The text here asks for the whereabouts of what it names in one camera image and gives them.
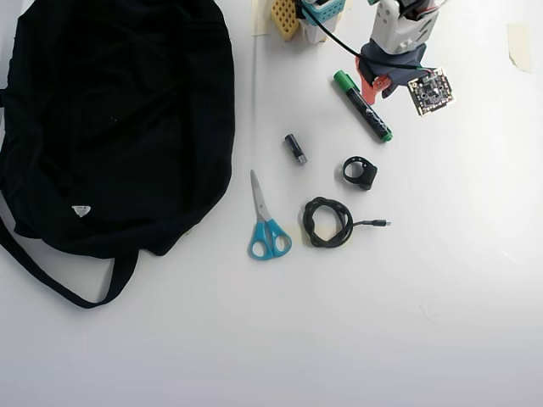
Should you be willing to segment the navy gripper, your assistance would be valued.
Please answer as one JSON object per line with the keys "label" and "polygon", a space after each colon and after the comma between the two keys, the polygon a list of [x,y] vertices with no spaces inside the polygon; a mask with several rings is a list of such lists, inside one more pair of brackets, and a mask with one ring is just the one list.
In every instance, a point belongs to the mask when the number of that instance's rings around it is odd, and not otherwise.
{"label": "navy gripper", "polygon": [[374,105],[380,92],[386,99],[398,87],[406,87],[408,81],[425,76],[428,72],[421,62],[426,49],[423,43],[407,53],[388,54],[375,41],[365,44],[360,51],[361,58],[355,59],[364,101]]}

